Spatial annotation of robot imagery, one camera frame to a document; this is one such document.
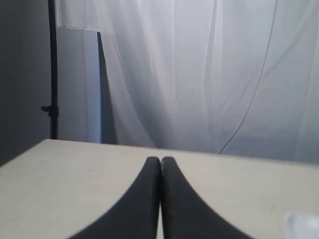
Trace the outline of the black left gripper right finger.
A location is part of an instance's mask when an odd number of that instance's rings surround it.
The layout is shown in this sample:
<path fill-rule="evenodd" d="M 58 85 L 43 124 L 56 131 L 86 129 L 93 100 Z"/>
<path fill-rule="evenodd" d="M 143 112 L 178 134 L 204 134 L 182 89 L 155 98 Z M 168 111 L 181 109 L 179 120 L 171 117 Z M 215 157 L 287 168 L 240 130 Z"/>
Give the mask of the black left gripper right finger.
<path fill-rule="evenodd" d="M 161 161 L 161 215 L 165 239 L 245 239 L 191 187 L 173 157 Z"/>

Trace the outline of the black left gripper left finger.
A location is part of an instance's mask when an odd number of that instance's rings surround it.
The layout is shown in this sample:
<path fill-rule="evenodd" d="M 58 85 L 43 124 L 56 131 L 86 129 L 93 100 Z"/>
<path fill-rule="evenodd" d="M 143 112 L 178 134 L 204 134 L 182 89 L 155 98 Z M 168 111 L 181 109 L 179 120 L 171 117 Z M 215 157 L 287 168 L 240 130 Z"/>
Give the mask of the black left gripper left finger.
<path fill-rule="evenodd" d="M 160 207 L 160 160 L 148 157 L 125 194 L 72 239 L 155 239 Z"/>

